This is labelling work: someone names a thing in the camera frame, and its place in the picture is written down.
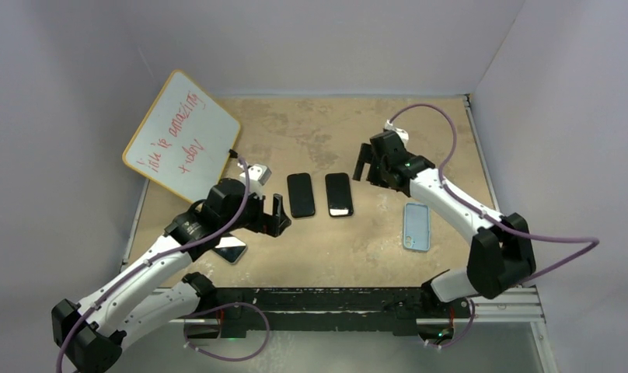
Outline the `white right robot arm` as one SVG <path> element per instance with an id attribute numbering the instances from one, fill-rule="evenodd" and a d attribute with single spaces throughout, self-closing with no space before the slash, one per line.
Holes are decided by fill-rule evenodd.
<path id="1" fill-rule="evenodd" d="M 395 131 L 384 130 L 361 145 L 354 180 L 361 178 L 365 165 L 370 184 L 427 205 L 469 243 L 465 267 L 446 270 L 423 283 L 420 304 L 428 315 L 441 315 L 459 298 L 493 299 L 535 273 L 527 221 L 472 199 L 441 176 L 432 161 L 408 152 Z"/>

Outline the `black phone case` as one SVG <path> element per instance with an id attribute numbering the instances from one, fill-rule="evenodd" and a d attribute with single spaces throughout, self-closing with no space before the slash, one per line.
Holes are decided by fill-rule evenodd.
<path id="1" fill-rule="evenodd" d="M 330 217 L 350 217 L 354 213 L 350 178 L 347 173 L 325 175 L 326 199 Z"/>

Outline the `light blue phone case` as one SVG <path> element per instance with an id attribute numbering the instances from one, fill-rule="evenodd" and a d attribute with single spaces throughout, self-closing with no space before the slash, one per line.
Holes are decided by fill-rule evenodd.
<path id="1" fill-rule="evenodd" d="M 426 253 L 431 248 L 431 214 L 425 204 L 406 203 L 403 208 L 404 249 Z"/>

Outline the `black phone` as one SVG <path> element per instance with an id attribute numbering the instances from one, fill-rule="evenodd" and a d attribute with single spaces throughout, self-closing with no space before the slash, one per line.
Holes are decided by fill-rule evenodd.
<path id="1" fill-rule="evenodd" d="M 308 173 L 287 176 L 288 199 L 293 218 L 308 218 L 316 213 L 312 179 Z"/>

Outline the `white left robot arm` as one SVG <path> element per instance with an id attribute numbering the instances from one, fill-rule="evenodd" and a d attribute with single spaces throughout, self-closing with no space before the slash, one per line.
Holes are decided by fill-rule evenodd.
<path id="1" fill-rule="evenodd" d="M 173 319 L 244 309 L 241 301 L 219 302 L 218 289 L 199 273 L 186 274 L 162 295 L 154 291 L 237 229 L 281 235 L 291 224 L 283 197 L 273 195 L 271 213 L 265 212 L 265 201 L 255 180 L 220 180 L 113 280 L 77 302 L 58 302 L 51 310 L 59 348 L 55 370 L 60 372 L 63 360 L 69 359 L 78 372 L 105 372 L 130 345 Z"/>

